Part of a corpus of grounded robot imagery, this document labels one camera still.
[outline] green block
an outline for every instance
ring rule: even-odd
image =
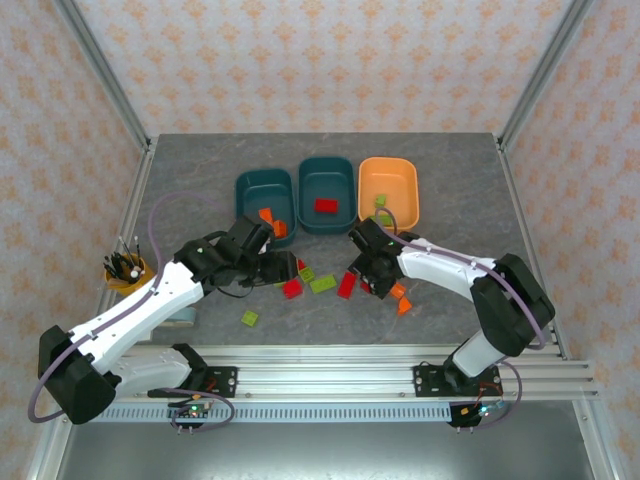
[[[373,219],[374,222],[376,221],[375,215],[371,215],[369,216],[369,218]],[[380,221],[385,227],[393,227],[393,220],[391,220],[391,217],[389,215],[380,214],[378,218],[380,218]]]
[[[385,203],[387,203],[386,195],[378,195],[376,197],[376,207],[384,207]]]
[[[298,273],[300,274],[300,278],[304,283],[309,283],[311,280],[316,278],[316,274],[313,273],[313,270],[311,270],[311,267],[304,267]]]
[[[247,310],[245,314],[242,316],[242,320],[241,320],[242,323],[244,323],[245,325],[249,325],[250,327],[253,327],[257,321],[258,321],[258,314],[252,312],[251,310]]]
[[[327,275],[326,277],[321,277],[318,280],[311,282],[311,290],[313,293],[322,293],[336,285],[338,284],[336,283],[336,279],[333,278],[333,275]]]

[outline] lego brick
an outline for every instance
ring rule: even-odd
[[[373,221],[376,220],[375,215],[370,215],[369,218],[373,219]],[[389,215],[381,213],[378,218],[380,218],[380,221],[385,227],[393,227],[393,220],[391,220],[391,217]]]
[[[302,288],[302,285],[300,284],[300,281],[297,278],[294,278],[293,280],[289,280],[284,284],[284,286],[282,287],[282,291],[284,292],[285,297],[287,297],[288,299],[292,299],[300,295],[304,290]]]
[[[305,267],[302,270],[300,270],[298,273],[300,274],[300,278],[304,283],[309,283],[313,281],[314,278],[316,278],[316,274],[313,273],[313,270],[311,270],[311,267]]]
[[[377,195],[376,196],[376,201],[375,201],[375,206],[376,207],[384,207],[384,204],[387,203],[387,196],[386,195]]]
[[[349,300],[351,298],[351,294],[353,293],[353,287],[356,285],[356,277],[351,272],[346,272],[344,277],[342,277],[342,282],[340,282],[340,287],[338,288],[338,296],[342,298],[346,298]]]
[[[271,213],[270,208],[261,208],[258,210],[258,215],[269,225],[273,225],[273,214]]]
[[[407,291],[407,287],[404,287],[400,285],[398,282],[396,282],[393,288],[391,288],[391,292],[389,293],[391,293],[391,296],[393,298],[397,298],[398,300],[400,300],[402,297],[404,297],[404,294],[406,291]]]
[[[407,297],[402,297],[398,302],[398,315],[404,315],[409,310],[411,310],[412,307],[413,305],[411,305],[411,302],[407,299]]]
[[[273,222],[273,231],[276,234],[276,238],[284,238],[287,236],[287,224],[282,220],[276,220]]]
[[[332,289],[337,285],[337,283],[333,275],[326,275],[317,280],[314,280],[310,285],[313,293],[322,293],[326,290]]]
[[[250,310],[247,310],[242,316],[242,320],[240,321],[245,325],[249,325],[250,327],[253,327],[258,321],[258,314]]]
[[[338,201],[332,198],[316,198],[314,210],[318,213],[338,213]]]

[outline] orange block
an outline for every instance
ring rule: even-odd
[[[273,225],[273,214],[271,213],[270,208],[261,208],[258,210],[258,215],[260,218],[267,222],[269,225]]]
[[[412,307],[413,305],[411,305],[411,302],[407,300],[407,297],[402,297],[398,302],[398,315],[404,315],[411,310]]]
[[[402,297],[404,297],[404,292],[406,291],[407,291],[407,287],[404,287],[400,285],[398,282],[396,282],[396,284],[391,289],[390,293],[393,298],[397,298],[398,300],[400,300]]]
[[[287,236],[287,224],[282,220],[276,220],[273,222],[273,231],[276,233],[276,238],[284,238]]]

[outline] patterned wallpaper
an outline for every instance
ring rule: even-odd
[[[79,0],[150,135],[491,131],[570,0]]]
[[[510,152],[571,353],[640,471],[640,9],[594,3]]]
[[[0,3],[0,478],[22,479],[38,338],[93,313],[139,152],[51,0]]]

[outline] pen holder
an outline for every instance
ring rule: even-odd
[[[129,258],[129,255],[125,254],[125,255],[123,255],[123,257]],[[139,265],[139,263],[138,263],[138,255],[136,255],[135,253],[132,253],[131,254],[131,258],[133,260],[134,265]],[[133,292],[135,292],[136,290],[138,290],[140,287],[142,287],[149,280],[151,280],[155,276],[154,271],[151,270],[151,268],[149,268],[149,265],[147,265],[147,263],[144,261],[144,258],[141,258],[140,261],[142,262],[142,271],[144,272],[144,275],[141,275],[140,277],[138,277],[136,283],[130,283],[130,284],[127,284],[127,285],[122,285],[122,286],[109,285],[109,280],[111,280],[113,277],[111,276],[111,274],[109,272],[105,271],[104,272],[104,280],[105,280],[105,282],[107,282],[107,288],[109,290],[115,290],[116,292],[118,292],[122,296],[127,297],[127,296],[131,295]],[[127,267],[126,265],[122,265],[122,267],[124,269],[125,277],[129,277],[129,273],[131,272],[129,267]]]

